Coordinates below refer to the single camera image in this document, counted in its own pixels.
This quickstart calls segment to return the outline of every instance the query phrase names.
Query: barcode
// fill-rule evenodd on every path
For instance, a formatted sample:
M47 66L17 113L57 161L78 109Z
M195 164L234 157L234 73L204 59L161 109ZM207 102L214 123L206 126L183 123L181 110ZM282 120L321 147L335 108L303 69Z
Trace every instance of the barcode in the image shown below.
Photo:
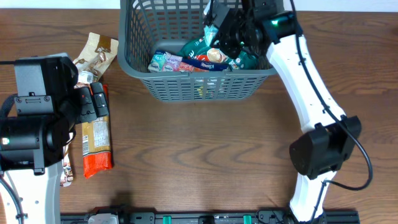
M93 81L93 77L90 74L87 74L87 82L91 83Z
M83 156L87 155L88 153L88 141L83 141Z

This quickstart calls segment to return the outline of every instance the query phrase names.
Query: gray plastic basket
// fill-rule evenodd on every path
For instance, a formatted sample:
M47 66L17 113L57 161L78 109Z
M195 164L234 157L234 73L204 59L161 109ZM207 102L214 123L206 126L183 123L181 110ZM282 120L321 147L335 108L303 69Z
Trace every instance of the gray plastic basket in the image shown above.
M241 7L240 0L220 0ZM202 13L208 0L121 0L118 62L161 101L234 100L251 96L269 75L266 58L258 70L149 73L157 49L176 54L187 42L203 37Z

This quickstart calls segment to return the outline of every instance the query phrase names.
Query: wooden surface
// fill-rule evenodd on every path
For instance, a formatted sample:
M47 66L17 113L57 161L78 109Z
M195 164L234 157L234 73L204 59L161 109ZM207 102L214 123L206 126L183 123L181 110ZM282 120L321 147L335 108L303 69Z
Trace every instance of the wooden surface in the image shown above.
M397 14L302 12L312 58L339 105L363 124L374 182L361 192L335 186L325 208L355 208L362 223L398 220ZM0 10L0 60L82 50L89 32L118 37L119 11ZM16 92L13 68L0 67L0 101ZM61 212L126 203L172 211L284 207L296 171L288 146L299 120L278 76L243 101L161 103L115 61L109 85L115 167L86 180L81 130L72 143L75 180L60 191ZM360 185L365 161L355 149L335 180Z

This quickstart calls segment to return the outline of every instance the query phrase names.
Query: green indicator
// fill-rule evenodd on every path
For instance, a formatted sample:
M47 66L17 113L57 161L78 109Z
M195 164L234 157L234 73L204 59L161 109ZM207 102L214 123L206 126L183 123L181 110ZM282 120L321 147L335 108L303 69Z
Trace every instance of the green indicator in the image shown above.
M8 144L10 144L10 139L9 138L2 138L1 142L2 142L3 145L8 145Z
M163 217L163 224L172 224L172 217Z
M251 215L243 216L243 224L251 224Z

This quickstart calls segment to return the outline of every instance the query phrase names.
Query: orange snack package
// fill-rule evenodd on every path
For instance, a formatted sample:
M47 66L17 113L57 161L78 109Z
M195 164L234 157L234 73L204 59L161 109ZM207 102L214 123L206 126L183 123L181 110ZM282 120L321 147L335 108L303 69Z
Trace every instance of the orange snack package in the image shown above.
M104 85L108 97L108 86ZM101 170L112 169L112 153L109 132L109 116L82 124L83 167L86 179Z

